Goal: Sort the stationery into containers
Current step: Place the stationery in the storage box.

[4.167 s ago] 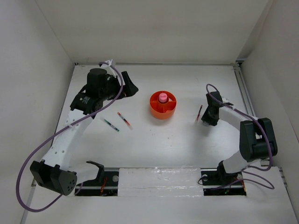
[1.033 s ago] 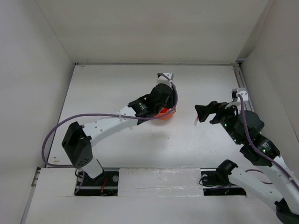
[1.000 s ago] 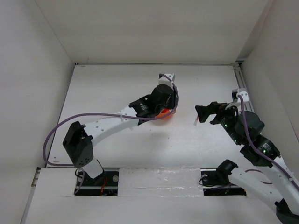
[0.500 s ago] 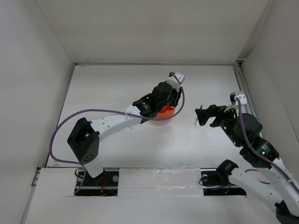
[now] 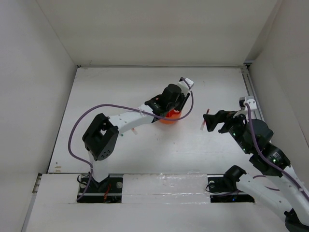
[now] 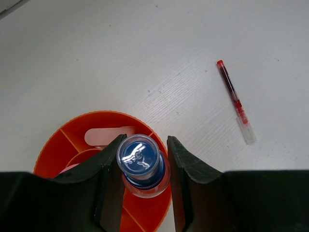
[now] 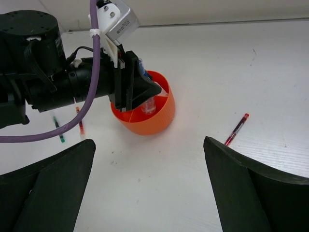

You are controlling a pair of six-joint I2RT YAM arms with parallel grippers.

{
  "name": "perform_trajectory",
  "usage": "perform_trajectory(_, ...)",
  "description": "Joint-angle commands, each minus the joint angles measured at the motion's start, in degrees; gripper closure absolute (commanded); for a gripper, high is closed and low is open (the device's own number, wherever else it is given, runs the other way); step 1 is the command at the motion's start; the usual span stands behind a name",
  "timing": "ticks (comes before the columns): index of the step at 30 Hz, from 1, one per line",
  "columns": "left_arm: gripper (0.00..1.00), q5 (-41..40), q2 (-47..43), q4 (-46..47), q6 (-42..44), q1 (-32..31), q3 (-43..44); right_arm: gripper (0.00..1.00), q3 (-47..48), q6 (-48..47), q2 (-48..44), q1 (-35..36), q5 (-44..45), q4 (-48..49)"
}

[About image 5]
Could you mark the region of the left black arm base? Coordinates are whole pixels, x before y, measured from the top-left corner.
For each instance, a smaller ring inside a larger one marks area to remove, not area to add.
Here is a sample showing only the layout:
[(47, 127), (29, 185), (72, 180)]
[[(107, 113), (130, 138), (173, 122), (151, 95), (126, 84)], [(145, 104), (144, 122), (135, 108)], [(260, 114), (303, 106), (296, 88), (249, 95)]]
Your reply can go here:
[(89, 174), (80, 174), (77, 177), (79, 190), (77, 194), (78, 203), (121, 203), (123, 189), (123, 175), (111, 174), (102, 182), (93, 178), (86, 188)]

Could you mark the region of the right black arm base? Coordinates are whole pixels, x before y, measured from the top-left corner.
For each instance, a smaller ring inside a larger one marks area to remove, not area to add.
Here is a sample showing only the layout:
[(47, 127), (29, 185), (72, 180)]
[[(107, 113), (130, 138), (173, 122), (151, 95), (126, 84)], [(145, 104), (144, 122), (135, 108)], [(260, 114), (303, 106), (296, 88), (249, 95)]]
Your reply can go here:
[(246, 174), (242, 168), (234, 165), (224, 174), (207, 175), (205, 191), (210, 194), (211, 203), (255, 203), (252, 196), (240, 191), (236, 183)]

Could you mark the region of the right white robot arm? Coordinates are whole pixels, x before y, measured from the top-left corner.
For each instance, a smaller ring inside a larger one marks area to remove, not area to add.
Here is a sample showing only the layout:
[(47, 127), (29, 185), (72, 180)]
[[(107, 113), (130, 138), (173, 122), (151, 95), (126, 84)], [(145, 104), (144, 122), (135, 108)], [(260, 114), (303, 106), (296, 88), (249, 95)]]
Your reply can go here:
[(216, 197), (246, 193), (275, 213), (288, 231), (307, 232), (309, 192), (298, 180), (284, 152), (270, 142), (273, 131), (268, 125), (253, 119), (251, 111), (220, 110), (214, 115), (204, 114), (203, 118), (209, 132), (222, 123), (219, 133), (229, 133), (241, 150), (251, 155), (249, 162), (278, 188), (280, 195), (258, 183), (237, 165), (230, 167), (222, 176), (209, 177), (206, 190)]

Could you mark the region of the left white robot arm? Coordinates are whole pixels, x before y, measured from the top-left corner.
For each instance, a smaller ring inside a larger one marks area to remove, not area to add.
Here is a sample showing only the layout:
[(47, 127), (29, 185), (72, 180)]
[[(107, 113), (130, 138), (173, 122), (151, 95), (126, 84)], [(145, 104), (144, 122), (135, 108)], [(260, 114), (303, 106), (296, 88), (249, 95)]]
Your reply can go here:
[(181, 78), (177, 84), (169, 84), (162, 94), (145, 101), (137, 109), (127, 107), (128, 111), (122, 114), (105, 116), (101, 113), (95, 116), (82, 140), (93, 166), (91, 186), (96, 191), (104, 191), (107, 187), (108, 157), (114, 151), (118, 136), (138, 126), (151, 124), (160, 119), (176, 121), (176, 118), (167, 117), (167, 115), (173, 110), (182, 111), (193, 85), (192, 80)]

